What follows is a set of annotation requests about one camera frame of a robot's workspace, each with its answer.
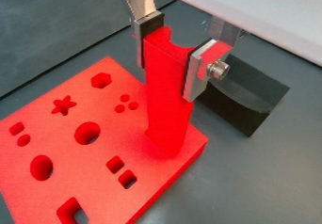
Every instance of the silver metal bracket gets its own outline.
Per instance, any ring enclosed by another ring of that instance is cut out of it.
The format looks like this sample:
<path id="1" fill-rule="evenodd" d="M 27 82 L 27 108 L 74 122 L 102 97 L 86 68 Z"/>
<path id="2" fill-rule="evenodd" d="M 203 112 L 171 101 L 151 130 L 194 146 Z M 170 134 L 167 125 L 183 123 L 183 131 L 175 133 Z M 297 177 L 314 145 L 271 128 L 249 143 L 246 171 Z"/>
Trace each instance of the silver metal bracket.
<path id="1" fill-rule="evenodd" d="M 144 69 L 143 38 L 163 26 L 163 13 L 154 0 L 126 0 L 131 10 L 131 26 L 136 38 L 138 64 Z"/>
<path id="2" fill-rule="evenodd" d="M 211 40 L 205 42 L 190 54 L 187 74 L 183 88 L 183 98 L 193 102 L 203 93 L 207 80 L 222 80 L 229 72 L 226 57 L 237 41 L 246 32 L 235 25 L 213 16 L 210 26 Z"/>

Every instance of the circular hole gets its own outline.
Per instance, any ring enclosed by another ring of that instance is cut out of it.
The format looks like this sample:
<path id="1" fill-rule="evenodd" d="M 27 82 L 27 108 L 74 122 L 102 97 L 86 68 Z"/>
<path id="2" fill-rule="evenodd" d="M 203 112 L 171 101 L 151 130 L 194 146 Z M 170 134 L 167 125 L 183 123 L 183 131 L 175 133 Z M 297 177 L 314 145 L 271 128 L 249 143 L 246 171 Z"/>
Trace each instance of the circular hole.
<path id="1" fill-rule="evenodd" d="M 38 181 L 46 181 L 54 174 L 54 162 L 46 155 L 38 155 L 31 162 L 31 174 Z"/>
<path id="2" fill-rule="evenodd" d="M 126 110 L 124 105 L 123 105 L 123 104 L 118 105 L 116 108 L 115 108 L 115 110 L 116 110 L 118 113 L 124 112 L 124 110 Z"/>
<path id="3" fill-rule="evenodd" d="M 123 102 L 128 102 L 128 101 L 130 101 L 130 95 L 128 95 L 128 94 L 123 94 L 123 95 L 120 96 L 120 100 L 122 100 Z"/>
<path id="4" fill-rule="evenodd" d="M 130 108 L 131 110 L 136 110 L 136 109 L 139 108 L 139 104 L 138 104 L 136 102 L 131 102 L 131 103 L 128 104 L 128 108 Z"/>
<path id="5" fill-rule="evenodd" d="M 21 137 L 17 138 L 17 146 L 23 147 L 28 145 L 31 142 L 31 136 L 30 135 L 23 135 Z"/>
<path id="6" fill-rule="evenodd" d="M 75 141 L 80 145 L 92 144 L 100 134 L 100 128 L 95 122 L 84 122 L 75 130 Z"/>

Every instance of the white panel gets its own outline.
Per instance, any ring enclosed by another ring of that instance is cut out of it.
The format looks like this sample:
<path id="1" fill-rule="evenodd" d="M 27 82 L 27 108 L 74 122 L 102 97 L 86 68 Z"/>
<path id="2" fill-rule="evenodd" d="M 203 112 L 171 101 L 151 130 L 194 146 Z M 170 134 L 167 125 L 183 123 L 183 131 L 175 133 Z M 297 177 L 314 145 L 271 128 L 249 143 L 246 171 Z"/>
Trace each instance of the white panel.
<path id="1" fill-rule="evenodd" d="M 183 0 L 322 66 L 322 0 Z"/>

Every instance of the red shape sorter board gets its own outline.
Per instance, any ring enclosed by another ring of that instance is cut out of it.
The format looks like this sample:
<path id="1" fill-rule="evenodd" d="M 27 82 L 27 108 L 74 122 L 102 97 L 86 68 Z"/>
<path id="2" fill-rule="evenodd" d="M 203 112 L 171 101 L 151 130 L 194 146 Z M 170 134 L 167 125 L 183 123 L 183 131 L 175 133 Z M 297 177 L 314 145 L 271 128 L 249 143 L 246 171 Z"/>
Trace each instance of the red shape sorter board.
<path id="1" fill-rule="evenodd" d="M 205 149 L 151 143 L 144 85 L 107 57 L 0 122 L 0 190 L 17 224 L 132 223 Z"/>

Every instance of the star-shaped hole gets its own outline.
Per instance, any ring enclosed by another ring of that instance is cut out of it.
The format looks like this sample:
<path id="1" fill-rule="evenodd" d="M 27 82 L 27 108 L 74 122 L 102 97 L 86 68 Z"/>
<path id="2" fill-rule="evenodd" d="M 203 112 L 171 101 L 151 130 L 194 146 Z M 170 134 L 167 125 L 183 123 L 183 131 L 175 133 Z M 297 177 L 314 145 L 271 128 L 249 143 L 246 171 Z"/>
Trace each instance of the star-shaped hole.
<path id="1" fill-rule="evenodd" d="M 76 103 L 71 101 L 71 96 L 66 96 L 63 100 L 55 100 L 55 109 L 52 114 L 62 113 L 63 116 L 68 115 L 68 109 L 76 106 Z"/>

